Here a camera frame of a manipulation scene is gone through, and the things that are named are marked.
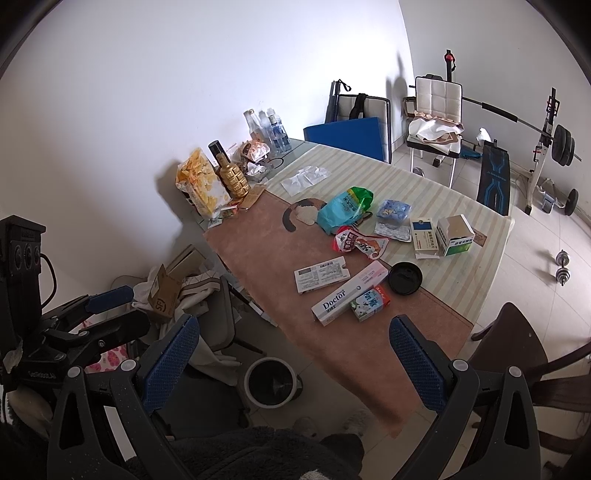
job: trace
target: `folded cloth on chair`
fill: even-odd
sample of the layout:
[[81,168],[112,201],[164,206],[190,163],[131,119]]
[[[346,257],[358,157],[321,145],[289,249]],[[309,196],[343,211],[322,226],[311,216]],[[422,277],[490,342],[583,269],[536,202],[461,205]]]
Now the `folded cloth on chair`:
[[463,131],[462,124],[421,112],[415,112],[415,119],[408,126],[410,137],[415,137],[445,154],[450,151],[459,152],[462,139],[460,134]]

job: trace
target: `black round lid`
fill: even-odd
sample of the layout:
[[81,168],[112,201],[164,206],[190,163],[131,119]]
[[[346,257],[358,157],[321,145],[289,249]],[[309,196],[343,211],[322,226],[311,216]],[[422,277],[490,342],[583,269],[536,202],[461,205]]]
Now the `black round lid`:
[[415,293],[421,283],[423,283],[423,273],[414,263],[397,263],[390,269],[388,274],[388,285],[399,295]]

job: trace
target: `trash can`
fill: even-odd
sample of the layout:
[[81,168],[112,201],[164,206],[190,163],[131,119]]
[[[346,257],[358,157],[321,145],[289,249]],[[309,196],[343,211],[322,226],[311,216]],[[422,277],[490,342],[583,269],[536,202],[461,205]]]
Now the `trash can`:
[[299,397],[302,389],[299,375],[281,358],[261,358],[248,368],[244,376],[246,396],[261,408],[282,407]]

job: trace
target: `white bucket rim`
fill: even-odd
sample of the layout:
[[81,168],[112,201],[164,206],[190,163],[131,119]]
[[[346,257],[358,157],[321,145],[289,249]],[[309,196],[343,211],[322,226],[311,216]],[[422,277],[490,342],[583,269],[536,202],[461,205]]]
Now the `white bucket rim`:
[[[291,377],[293,379],[293,386],[291,387],[290,394],[287,396],[287,398],[284,401],[282,401],[281,403],[278,403],[277,405],[265,405],[264,403],[260,403],[252,396],[250,388],[248,388],[248,380],[250,379],[251,373],[254,370],[254,368],[263,362],[270,362],[270,361],[277,361],[277,362],[285,365],[287,367],[287,369],[290,371]],[[250,400],[252,403],[254,403],[257,407],[260,407],[260,408],[282,407],[283,405],[288,403],[294,397],[294,395],[296,394],[296,390],[297,390],[297,374],[296,374],[295,370],[285,360],[282,360],[281,358],[277,358],[276,356],[266,356],[263,358],[259,358],[259,360],[255,361],[251,366],[248,367],[248,370],[246,370],[246,374],[244,375],[244,391],[246,392],[246,396],[248,397],[248,400]]]

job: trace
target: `white wall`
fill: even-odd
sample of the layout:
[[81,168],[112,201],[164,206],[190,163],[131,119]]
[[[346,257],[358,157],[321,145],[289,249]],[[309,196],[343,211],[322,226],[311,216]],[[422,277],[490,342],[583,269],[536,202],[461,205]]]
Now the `white wall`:
[[176,164],[213,140],[245,140],[248,108],[274,107],[302,138],[338,78],[405,93],[397,1],[64,0],[0,80],[0,209],[47,225],[53,303],[202,241]]
[[[400,0],[408,30],[414,73],[446,77],[449,48],[456,57],[454,81],[464,96],[490,103],[542,128],[551,88],[560,100],[557,122],[576,140],[583,163],[561,167],[550,156],[542,175],[568,193],[579,191],[579,206],[591,213],[591,86],[550,24],[525,0]],[[485,127],[512,162],[534,168],[539,134],[477,105],[464,102],[466,138]]]

